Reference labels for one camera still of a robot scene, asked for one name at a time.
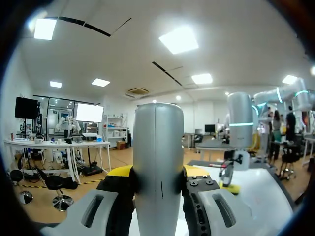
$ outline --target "air conditioning vent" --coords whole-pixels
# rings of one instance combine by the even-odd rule
[[[131,93],[131,94],[134,94],[137,96],[139,96],[139,95],[143,96],[143,95],[148,94],[149,91],[146,90],[145,88],[132,88],[132,89],[128,90],[128,93]]]
[[[135,98],[134,96],[128,94],[128,93],[125,93],[125,97],[128,97],[128,98]]]

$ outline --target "white screen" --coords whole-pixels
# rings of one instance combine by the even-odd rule
[[[78,103],[77,121],[102,122],[104,107]]]

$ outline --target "office chair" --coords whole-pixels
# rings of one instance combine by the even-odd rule
[[[285,146],[283,148],[283,153],[284,154],[282,155],[282,164],[279,172],[280,180],[290,180],[291,175],[296,178],[293,163],[300,159],[300,145]]]
[[[196,143],[201,143],[203,139],[203,135],[202,134],[195,134],[194,138],[193,138],[193,147],[196,148]]]
[[[10,178],[12,181],[16,182],[16,184],[20,187],[19,182],[23,179],[22,169],[22,157],[18,160],[18,170],[13,170],[10,172]],[[21,191],[19,193],[19,200],[23,204],[28,204],[33,200],[33,195],[30,191]]]
[[[58,196],[53,199],[53,206],[59,211],[66,211],[74,201],[71,197],[63,195],[61,188],[64,185],[64,178],[61,176],[47,176],[41,169],[36,167],[40,178],[44,181],[49,190],[56,190]]]

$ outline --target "yellow black warning tape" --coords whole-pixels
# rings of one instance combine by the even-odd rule
[[[88,184],[88,183],[101,182],[102,180],[104,180],[104,179],[101,178],[101,179],[97,179],[97,180],[91,180],[91,181],[88,181],[88,182],[83,182],[83,183],[81,183],[81,185],[83,185],[83,184]]]
[[[33,185],[21,185],[22,187],[26,187],[26,188],[47,188],[46,186],[33,186]]]
[[[102,180],[104,180],[104,179],[100,178],[100,179],[96,179],[96,180],[91,180],[91,181],[88,181],[88,182],[83,182],[80,185],[88,184],[88,183],[101,182]],[[33,185],[24,185],[24,184],[21,184],[21,186],[25,187],[25,188],[47,188],[46,186],[33,186]]]

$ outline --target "black monitor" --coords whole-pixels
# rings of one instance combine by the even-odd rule
[[[23,119],[36,119],[37,100],[16,97],[15,117]]]
[[[215,124],[205,124],[205,132],[206,133],[215,133],[216,125]]]

